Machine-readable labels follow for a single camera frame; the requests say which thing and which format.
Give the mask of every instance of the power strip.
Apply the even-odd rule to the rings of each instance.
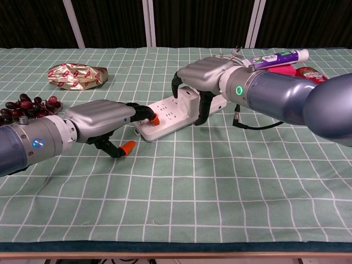
[[[167,97],[148,105],[157,115],[160,125],[154,126],[147,119],[134,122],[135,134],[147,142],[162,138],[176,130],[187,127],[198,119],[200,96],[194,89],[184,86],[178,89],[178,98]],[[222,95],[215,96],[210,107],[210,114],[224,108],[227,104]]]

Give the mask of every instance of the grid pattern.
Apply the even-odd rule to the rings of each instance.
[[[244,58],[283,49],[244,49]],[[0,49],[0,106],[56,95],[70,106],[91,100],[150,104],[171,96],[180,67],[229,49]],[[107,67],[109,80],[86,91],[52,86],[47,69],[63,62]],[[329,78],[352,72],[348,49],[310,50],[306,63]],[[128,157],[111,159],[76,144],[17,175],[0,178],[0,241],[57,240],[230,243],[352,242],[352,148],[281,125],[232,127],[232,104],[202,126],[145,142],[129,124],[116,145],[136,140]],[[272,118],[243,108],[241,121]]]

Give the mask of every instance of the black curtain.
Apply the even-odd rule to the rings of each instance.
[[[254,0],[153,0],[156,45],[245,46]]]
[[[71,0],[86,47],[146,47],[142,0]]]
[[[352,0],[267,0],[256,48],[352,48]]]
[[[77,48],[62,0],[1,0],[0,47]]]

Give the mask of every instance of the red grapes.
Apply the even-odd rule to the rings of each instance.
[[[27,94],[21,93],[18,101],[7,102],[5,107],[0,110],[0,126],[12,124],[21,116],[42,118],[56,114],[62,110],[63,104],[56,96],[50,96],[48,100],[37,96],[32,101]]]

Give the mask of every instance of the robotic hand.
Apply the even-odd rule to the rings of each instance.
[[[29,165],[58,156],[74,142],[94,144],[112,158],[128,155],[135,146],[129,141],[116,147],[109,137],[129,122],[148,119],[159,125],[148,106],[97,100],[68,108],[64,118],[49,115],[0,126],[0,177],[25,171]]]
[[[200,93],[199,118],[206,122],[215,95],[236,104],[233,126],[243,129],[272,128],[282,123],[305,125],[314,134],[352,146],[352,74],[329,79],[319,85],[301,77],[288,76],[244,66],[232,56],[207,57],[181,68],[172,80],[172,92],[189,85]],[[240,106],[265,114],[278,123],[261,128],[239,123]]]

